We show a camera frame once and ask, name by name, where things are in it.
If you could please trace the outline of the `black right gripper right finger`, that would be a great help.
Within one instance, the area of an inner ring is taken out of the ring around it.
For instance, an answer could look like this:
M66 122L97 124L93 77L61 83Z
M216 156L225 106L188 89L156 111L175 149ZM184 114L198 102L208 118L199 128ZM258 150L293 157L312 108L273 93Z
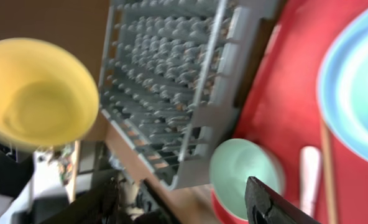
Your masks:
M250 224L319 224L254 176L247 180L245 203Z

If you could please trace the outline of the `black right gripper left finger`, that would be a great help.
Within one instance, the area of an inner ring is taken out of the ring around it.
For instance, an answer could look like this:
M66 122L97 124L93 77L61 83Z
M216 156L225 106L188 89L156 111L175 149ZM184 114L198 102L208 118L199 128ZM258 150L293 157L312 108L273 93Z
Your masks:
M117 180L111 178L41 224L116 224L118 206L119 187Z

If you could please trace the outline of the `yellow plastic cup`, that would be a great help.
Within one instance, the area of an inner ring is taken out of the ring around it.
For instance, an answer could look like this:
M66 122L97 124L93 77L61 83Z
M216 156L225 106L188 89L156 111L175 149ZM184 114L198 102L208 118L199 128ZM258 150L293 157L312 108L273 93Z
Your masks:
M89 70L50 42L0 40L0 141L24 151L87 135L99 111Z

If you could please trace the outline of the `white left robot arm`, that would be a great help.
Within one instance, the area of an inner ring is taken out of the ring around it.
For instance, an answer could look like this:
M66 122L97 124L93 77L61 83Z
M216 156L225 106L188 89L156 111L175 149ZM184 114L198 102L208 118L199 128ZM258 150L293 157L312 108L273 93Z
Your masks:
M34 155L19 152L0 144L0 217L27 187L35 172ZM42 223L68 206L68 199L59 195L34 200L28 212L14 212L12 223Z

